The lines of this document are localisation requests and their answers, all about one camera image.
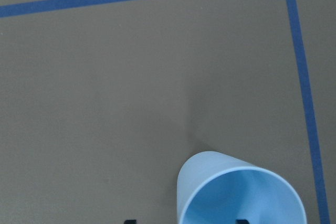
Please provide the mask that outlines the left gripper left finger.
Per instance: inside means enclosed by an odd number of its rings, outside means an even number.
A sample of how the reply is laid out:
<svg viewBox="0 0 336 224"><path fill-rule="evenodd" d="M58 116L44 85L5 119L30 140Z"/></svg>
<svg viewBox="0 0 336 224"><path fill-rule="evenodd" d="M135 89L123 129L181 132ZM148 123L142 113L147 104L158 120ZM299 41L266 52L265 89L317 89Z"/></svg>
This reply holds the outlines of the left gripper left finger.
<svg viewBox="0 0 336 224"><path fill-rule="evenodd" d="M137 224L136 222L136 219L128 219L124 221L124 224Z"/></svg>

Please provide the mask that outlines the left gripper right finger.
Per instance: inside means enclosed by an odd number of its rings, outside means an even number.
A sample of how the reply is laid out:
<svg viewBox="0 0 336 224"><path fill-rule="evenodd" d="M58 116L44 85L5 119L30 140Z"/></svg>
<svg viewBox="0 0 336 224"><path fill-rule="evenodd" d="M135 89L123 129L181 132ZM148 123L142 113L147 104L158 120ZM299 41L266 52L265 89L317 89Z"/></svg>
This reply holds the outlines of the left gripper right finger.
<svg viewBox="0 0 336 224"><path fill-rule="evenodd" d="M236 224L249 224L249 221L246 219L236 219Z"/></svg>

